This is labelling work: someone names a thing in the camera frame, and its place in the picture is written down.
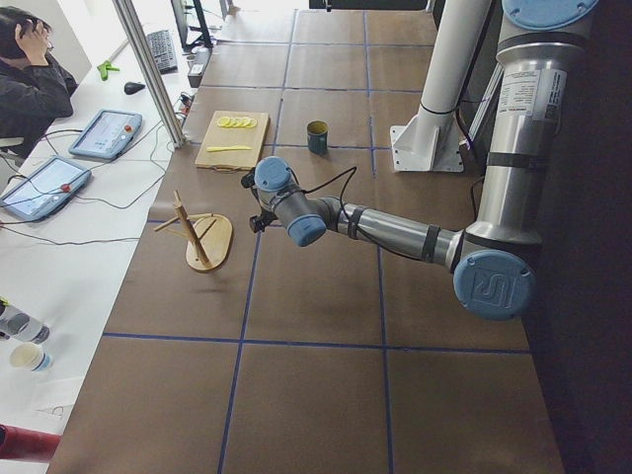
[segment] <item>robotic arm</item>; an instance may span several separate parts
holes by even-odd
[[[278,219],[300,247],[328,229],[444,266],[469,311],[491,320],[523,313],[535,292],[534,223],[567,71],[584,52],[598,0],[504,0],[497,58],[505,69],[478,219],[459,232],[337,197],[306,197],[281,158],[262,160],[242,184],[259,201],[254,231]]]

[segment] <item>green clip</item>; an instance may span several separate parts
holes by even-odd
[[[117,67],[112,66],[112,63],[109,61],[105,61],[102,64],[99,64],[97,66],[97,69],[99,69],[102,81],[108,80],[108,71],[120,71],[120,69],[118,69]]]

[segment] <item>black jacket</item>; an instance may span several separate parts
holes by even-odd
[[[10,149],[22,157],[29,153],[53,120],[72,115],[70,95],[77,83],[50,55],[48,66],[23,70],[0,60],[0,138],[23,137]]]

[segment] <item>wooden cutting board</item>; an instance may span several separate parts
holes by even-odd
[[[253,127],[220,126],[221,118],[255,119]],[[261,158],[270,117],[259,112],[215,111],[196,158],[198,168],[220,171],[250,170]],[[248,146],[250,150],[206,151],[209,146]]]

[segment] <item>monitor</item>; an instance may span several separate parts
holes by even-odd
[[[176,18],[176,26],[178,28],[178,36],[180,44],[184,51],[191,51],[193,47],[204,45],[212,48],[208,26],[204,17],[204,10],[199,0],[171,0],[171,7],[174,10]],[[199,27],[192,27],[189,22],[189,15],[197,16]],[[198,32],[199,35],[190,39],[190,32]]]

